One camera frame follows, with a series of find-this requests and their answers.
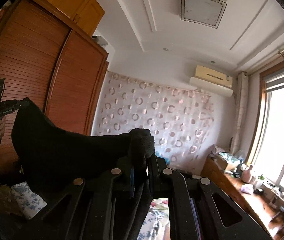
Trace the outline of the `long wooden sideboard cabinet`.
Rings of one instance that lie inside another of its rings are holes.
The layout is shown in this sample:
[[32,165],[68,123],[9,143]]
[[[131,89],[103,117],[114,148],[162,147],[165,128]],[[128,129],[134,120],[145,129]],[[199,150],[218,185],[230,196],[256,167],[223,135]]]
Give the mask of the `long wooden sideboard cabinet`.
[[241,191],[244,184],[240,179],[232,178],[217,165],[216,159],[208,156],[201,176],[209,178],[234,200],[246,213],[260,224],[273,239],[284,238],[284,215],[273,219],[277,210],[269,205],[267,197],[257,194],[247,194]]

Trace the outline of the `floral bed quilt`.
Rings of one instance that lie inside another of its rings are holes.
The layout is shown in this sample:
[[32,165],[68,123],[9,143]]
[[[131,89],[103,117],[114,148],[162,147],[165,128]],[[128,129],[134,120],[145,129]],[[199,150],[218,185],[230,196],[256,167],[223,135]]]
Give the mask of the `floral bed quilt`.
[[169,205],[167,198],[153,199],[139,231],[139,240],[167,240],[170,236]]

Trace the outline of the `cardboard box on sideboard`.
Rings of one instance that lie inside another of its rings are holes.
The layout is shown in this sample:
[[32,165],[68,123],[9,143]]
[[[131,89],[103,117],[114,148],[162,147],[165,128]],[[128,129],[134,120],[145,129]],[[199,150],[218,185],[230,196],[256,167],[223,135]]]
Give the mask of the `cardboard box on sideboard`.
[[219,152],[218,155],[216,155],[216,163],[222,170],[231,171],[236,168],[241,162],[229,153]]

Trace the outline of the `wooden louvered wardrobe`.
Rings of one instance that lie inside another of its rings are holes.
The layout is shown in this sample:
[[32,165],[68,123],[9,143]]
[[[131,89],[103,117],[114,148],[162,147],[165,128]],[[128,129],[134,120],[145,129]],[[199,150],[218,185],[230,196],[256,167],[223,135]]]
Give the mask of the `wooden louvered wardrobe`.
[[107,51],[93,40],[97,0],[12,0],[0,12],[3,100],[30,98],[59,128],[88,135]]

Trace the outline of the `square ceiling light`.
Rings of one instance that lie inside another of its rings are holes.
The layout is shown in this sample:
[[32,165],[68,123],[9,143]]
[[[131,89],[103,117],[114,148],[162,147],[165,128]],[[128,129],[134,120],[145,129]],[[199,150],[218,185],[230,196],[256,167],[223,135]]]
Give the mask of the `square ceiling light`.
[[181,0],[181,20],[217,29],[228,0]]

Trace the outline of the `window with wooden frame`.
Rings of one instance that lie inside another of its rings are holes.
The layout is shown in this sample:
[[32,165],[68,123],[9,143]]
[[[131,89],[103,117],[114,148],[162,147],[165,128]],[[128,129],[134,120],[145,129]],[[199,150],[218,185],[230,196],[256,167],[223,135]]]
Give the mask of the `window with wooden frame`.
[[284,191],[284,61],[259,74],[254,137],[247,157],[254,172]]

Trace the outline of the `white air conditioner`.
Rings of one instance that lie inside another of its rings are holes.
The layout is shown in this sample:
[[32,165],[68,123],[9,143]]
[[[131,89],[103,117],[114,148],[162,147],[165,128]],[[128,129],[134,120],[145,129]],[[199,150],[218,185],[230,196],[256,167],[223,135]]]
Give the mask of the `white air conditioner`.
[[190,78],[190,85],[227,98],[233,94],[232,83],[232,76],[201,65],[196,66],[195,74]]

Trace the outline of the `black Superman t-shirt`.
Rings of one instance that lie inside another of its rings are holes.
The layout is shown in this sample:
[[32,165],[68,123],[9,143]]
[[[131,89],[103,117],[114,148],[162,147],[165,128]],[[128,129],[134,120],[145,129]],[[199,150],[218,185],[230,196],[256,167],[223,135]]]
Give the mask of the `black Superman t-shirt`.
[[31,100],[19,108],[11,139],[28,186],[49,206],[26,239],[72,239],[71,216],[79,193],[73,180],[92,180],[114,168],[147,168],[154,154],[154,137],[147,129],[101,136],[73,133],[55,126]]

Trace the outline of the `pink circle-pattern wall curtain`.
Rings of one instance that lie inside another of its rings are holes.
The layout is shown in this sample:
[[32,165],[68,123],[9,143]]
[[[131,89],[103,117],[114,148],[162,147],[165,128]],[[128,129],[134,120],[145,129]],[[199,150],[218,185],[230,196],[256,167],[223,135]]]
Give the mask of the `pink circle-pattern wall curtain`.
[[169,166],[200,174],[203,144],[214,124],[211,96],[107,72],[98,102],[93,135],[116,135],[144,128],[155,152]]

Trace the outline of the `blue floral bed sheet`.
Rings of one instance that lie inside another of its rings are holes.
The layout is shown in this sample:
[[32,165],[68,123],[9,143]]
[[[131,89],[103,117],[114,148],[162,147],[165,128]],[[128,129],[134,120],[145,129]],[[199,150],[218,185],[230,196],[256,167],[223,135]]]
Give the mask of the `blue floral bed sheet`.
[[13,185],[11,193],[28,220],[35,217],[47,205],[42,197],[30,189],[26,182]]

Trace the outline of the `pink ceramic vase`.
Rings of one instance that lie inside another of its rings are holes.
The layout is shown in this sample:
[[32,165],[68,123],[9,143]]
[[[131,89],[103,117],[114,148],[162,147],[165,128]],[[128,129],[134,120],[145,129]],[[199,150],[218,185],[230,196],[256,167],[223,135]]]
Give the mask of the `pink ceramic vase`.
[[252,179],[252,169],[254,168],[254,165],[250,165],[249,167],[247,167],[241,175],[241,180],[244,183],[249,184],[251,179]]

